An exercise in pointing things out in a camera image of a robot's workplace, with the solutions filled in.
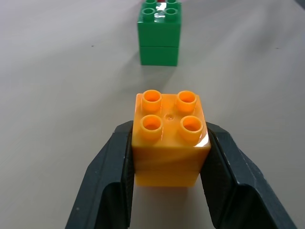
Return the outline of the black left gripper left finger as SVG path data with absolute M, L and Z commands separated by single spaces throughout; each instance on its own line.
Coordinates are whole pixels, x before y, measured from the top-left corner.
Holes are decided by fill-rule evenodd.
M 134 166 L 132 126 L 117 126 L 89 164 L 72 207 L 68 229 L 127 229 L 131 222 Z

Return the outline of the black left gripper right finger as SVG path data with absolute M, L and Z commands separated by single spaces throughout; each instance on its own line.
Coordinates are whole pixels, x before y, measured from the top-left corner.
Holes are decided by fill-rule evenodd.
M 216 229 L 294 229 L 261 170 L 221 127 L 207 123 L 211 150 L 201 180 Z

